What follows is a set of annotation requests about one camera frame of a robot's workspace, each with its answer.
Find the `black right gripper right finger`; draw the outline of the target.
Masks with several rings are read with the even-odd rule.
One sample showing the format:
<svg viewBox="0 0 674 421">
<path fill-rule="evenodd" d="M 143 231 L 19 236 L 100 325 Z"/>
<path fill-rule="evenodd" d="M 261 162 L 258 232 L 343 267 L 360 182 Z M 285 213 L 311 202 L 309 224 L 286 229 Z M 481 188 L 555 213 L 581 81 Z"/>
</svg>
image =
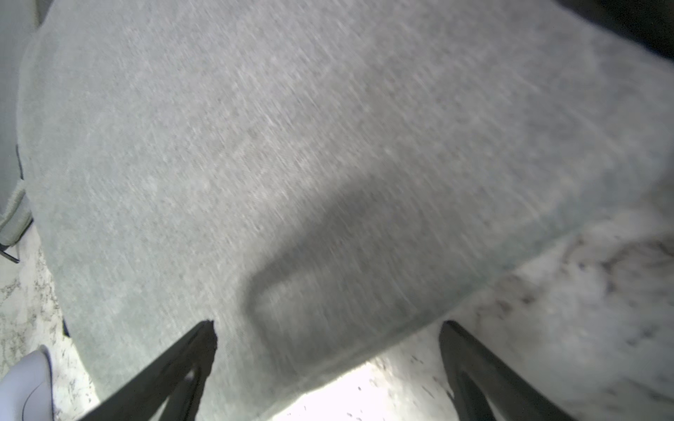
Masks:
<svg viewBox="0 0 674 421">
<path fill-rule="evenodd" d="M 496 408 L 505 420 L 573 420 L 455 321 L 442 323 L 439 346 L 459 419 L 494 420 Z"/>
</svg>

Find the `grey laptop bag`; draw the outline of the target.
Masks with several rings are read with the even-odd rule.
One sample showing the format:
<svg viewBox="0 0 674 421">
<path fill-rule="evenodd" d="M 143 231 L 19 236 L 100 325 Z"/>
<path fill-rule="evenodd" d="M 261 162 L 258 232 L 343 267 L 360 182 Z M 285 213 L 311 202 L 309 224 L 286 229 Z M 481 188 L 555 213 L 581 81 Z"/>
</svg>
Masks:
<svg viewBox="0 0 674 421">
<path fill-rule="evenodd" d="M 257 420 L 673 167 L 670 1 L 55 1 L 19 155 L 99 396 L 204 319 Z"/>
<path fill-rule="evenodd" d="M 19 69 L 34 33 L 47 17 L 51 0 L 1 2 L 1 256 L 19 242 L 33 221 L 18 149 Z"/>
</svg>

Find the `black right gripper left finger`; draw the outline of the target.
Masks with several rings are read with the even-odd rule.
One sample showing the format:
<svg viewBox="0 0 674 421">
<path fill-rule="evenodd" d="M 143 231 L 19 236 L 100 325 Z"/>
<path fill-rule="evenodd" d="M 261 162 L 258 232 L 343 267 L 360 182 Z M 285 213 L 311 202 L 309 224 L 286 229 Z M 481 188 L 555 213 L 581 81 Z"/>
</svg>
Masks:
<svg viewBox="0 0 674 421">
<path fill-rule="evenodd" d="M 194 420 L 218 339 L 214 322 L 204 320 L 83 419 Z"/>
</svg>

